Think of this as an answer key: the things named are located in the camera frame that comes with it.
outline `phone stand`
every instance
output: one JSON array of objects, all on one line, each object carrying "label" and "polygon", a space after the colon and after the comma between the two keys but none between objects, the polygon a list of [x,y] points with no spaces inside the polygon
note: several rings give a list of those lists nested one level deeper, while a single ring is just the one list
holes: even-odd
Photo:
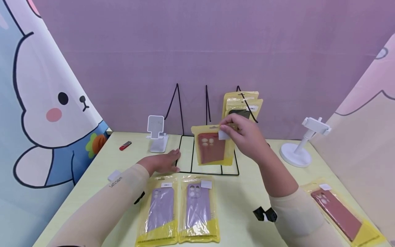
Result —
[{"label": "phone stand", "polygon": [[321,120],[322,117],[318,120],[306,117],[302,125],[308,128],[308,130],[299,145],[294,143],[284,143],[281,146],[280,155],[287,163],[300,168],[308,167],[310,165],[311,156],[303,146],[314,136],[315,133],[320,133],[326,136],[332,130],[329,125],[322,123]]},{"label": "phone stand", "polygon": [[164,123],[165,118],[163,116],[148,116],[147,131],[150,132],[150,135],[147,136],[147,139],[152,140],[151,153],[164,153],[166,150],[169,136],[163,133]]}]

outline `table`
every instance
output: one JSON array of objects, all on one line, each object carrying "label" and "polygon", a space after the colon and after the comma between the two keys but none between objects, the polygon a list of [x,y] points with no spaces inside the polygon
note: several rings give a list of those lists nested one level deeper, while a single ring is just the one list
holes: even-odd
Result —
[{"label": "table", "polygon": [[[46,246],[73,212],[108,183],[107,177],[114,170],[124,171],[141,158],[155,155],[149,152],[151,140],[146,139],[146,135],[147,134],[144,133],[113,132],[97,157],[93,160],[80,181],[38,238],[34,247]],[[177,149],[180,140],[181,136],[179,135],[169,135],[166,152]],[[131,141],[132,144],[124,151],[120,151],[119,147],[127,141]],[[268,140],[267,142],[279,157],[278,151],[283,143],[299,143],[299,141],[290,140]],[[180,148],[182,155],[177,164],[181,171],[188,171],[190,169],[192,147],[193,137],[183,136]],[[342,194],[350,206],[367,218],[364,211],[331,171],[314,147],[310,143],[307,143],[305,149],[312,156],[312,164],[307,168],[293,167],[280,158],[295,177],[296,181],[300,185],[304,185],[317,178],[325,177],[330,185]],[[219,245],[286,246],[274,224],[271,222],[258,221],[252,212],[260,206],[262,206],[263,209],[270,208],[269,198],[264,189],[258,166],[251,159],[241,154],[238,149],[236,150],[236,156],[239,164],[240,176],[214,176],[221,242],[219,244],[207,243],[204,245],[207,247]],[[193,160],[194,171],[201,169],[218,170],[218,167],[213,166],[197,166],[196,157],[194,157]],[[224,173],[231,173],[233,169],[234,166],[224,168]],[[179,178],[182,178],[184,175],[187,174],[176,174]],[[105,240],[103,244],[104,247],[134,246],[137,237],[137,217],[139,209],[140,204],[130,207]],[[345,240],[343,241],[344,246],[348,246],[347,242]],[[182,245],[185,247],[197,246],[196,243],[183,243]],[[383,243],[381,246],[390,246],[390,244]]]}]

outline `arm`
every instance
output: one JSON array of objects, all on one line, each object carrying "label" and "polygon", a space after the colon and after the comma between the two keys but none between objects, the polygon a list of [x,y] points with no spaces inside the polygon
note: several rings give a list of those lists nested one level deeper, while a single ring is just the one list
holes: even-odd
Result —
[{"label": "arm", "polygon": [[[227,126],[238,125],[239,131]],[[266,143],[258,126],[240,115],[230,114],[221,122],[221,130],[236,143],[239,150],[259,166],[272,208],[275,223],[288,246],[342,246],[334,229],[327,223],[314,201],[309,198],[290,172]]]},{"label": "arm", "polygon": [[145,157],[85,202],[60,228],[48,247],[99,247],[143,192],[149,177],[156,172],[178,172],[172,163],[179,150]]}]

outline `beige arm sleeve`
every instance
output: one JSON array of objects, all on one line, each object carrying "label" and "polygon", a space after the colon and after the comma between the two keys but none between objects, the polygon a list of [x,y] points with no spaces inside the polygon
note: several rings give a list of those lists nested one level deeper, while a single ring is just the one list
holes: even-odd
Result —
[{"label": "beige arm sleeve", "polygon": [[277,213],[277,230],[288,246],[342,246],[339,235],[301,188],[289,196],[270,197],[270,203]]},{"label": "beige arm sleeve", "polygon": [[100,247],[124,212],[140,197],[148,171],[136,164],[85,202],[60,228],[48,247]]}]

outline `black wire display stand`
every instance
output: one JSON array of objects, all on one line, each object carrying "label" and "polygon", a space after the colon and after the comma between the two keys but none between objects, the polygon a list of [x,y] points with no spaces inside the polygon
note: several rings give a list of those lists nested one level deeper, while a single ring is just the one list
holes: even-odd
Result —
[{"label": "black wire display stand", "polygon": [[[237,86],[236,91],[241,91],[240,86]],[[189,135],[185,135],[185,131],[184,131],[184,119],[182,116],[182,107],[181,107],[181,97],[180,97],[180,88],[178,83],[176,84],[176,87],[174,89],[174,93],[173,96],[171,98],[170,101],[170,105],[169,108],[167,110],[165,119],[168,117],[171,106],[173,104],[173,100],[175,97],[175,93],[178,92],[178,100],[179,100],[179,105],[180,105],[180,115],[181,115],[181,126],[182,126],[182,136],[180,138],[180,144],[179,144],[179,149],[181,148],[181,142],[182,142],[182,138],[184,136],[188,136],[188,137],[193,137],[194,136],[189,136]],[[206,125],[211,122],[211,111],[210,111],[210,101],[209,101],[209,92],[208,92],[208,87],[207,85],[205,86],[205,93],[206,93]],[[247,101],[245,100],[245,97],[243,95],[243,93],[241,93],[241,96],[244,99],[244,102],[246,103],[246,106],[248,108],[248,110],[250,111],[252,118],[254,119],[254,121],[257,123],[258,121],[255,119],[254,115],[252,114],[252,111],[250,109],[250,106],[248,105]],[[235,156],[235,163],[236,163],[236,169],[237,169],[237,173],[224,173],[223,169],[222,169],[222,165],[220,165],[221,167],[221,173],[211,173],[211,172],[193,172],[193,162],[194,162],[194,153],[195,153],[195,138],[194,138],[194,143],[192,146],[192,158],[191,158],[191,166],[190,166],[190,171],[189,172],[183,172],[181,171],[180,173],[188,173],[188,174],[202,174],[202,175],[224,175],[224,176],[239,176],[240,175],[240,171],[239,171],[239,164],[237,163],[237,157],[236,157],[236,151],[233,151],[234,156]]]}]

